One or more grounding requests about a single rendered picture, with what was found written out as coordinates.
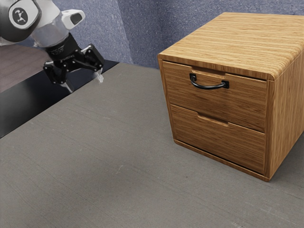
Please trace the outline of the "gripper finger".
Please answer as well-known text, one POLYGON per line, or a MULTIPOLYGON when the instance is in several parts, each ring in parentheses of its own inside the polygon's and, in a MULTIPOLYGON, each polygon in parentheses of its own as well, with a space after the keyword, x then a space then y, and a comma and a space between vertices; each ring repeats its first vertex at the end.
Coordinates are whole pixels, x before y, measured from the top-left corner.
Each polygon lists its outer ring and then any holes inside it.
POLYGON ((45 62, 43 70, 51 83, 60 85, 69 93, 74 91, 73 85, 67 80, 67 73, 69 72, 67 63, 63 63, 61 67, 57 67, 54 65, 54 62, 45 62))
POLYGON ((88 45, 82 50, 75 50, 72 56, 72 70, 88 69, 94 72, 94 78, 100 83, 103 82, 102 70, 105 61, 93 44, 88 45))

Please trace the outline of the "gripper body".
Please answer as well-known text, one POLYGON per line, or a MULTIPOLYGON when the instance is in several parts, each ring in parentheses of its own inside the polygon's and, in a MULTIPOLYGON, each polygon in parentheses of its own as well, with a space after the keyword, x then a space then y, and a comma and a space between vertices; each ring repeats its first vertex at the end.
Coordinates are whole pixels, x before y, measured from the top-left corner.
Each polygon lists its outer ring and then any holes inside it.
POLYGON ((63 61, 66 58, 71 57, 76 50, 80 51, 81 48, 77 44, 72 34, 69 33, 67 38, 65 38, 62 42, 51 47, 45 47, 44 50, 52 59, 56 67, 62 67, 63 61))

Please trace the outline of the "wooden two-drawer cabinet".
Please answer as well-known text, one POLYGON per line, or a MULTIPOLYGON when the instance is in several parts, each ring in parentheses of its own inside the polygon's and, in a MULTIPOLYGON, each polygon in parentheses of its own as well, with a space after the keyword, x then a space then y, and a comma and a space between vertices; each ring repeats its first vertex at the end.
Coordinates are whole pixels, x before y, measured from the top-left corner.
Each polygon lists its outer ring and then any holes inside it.
POLYGON ((174 141, 271 180, 304 132, 304 16, 224 12, 158 61, 174 141))

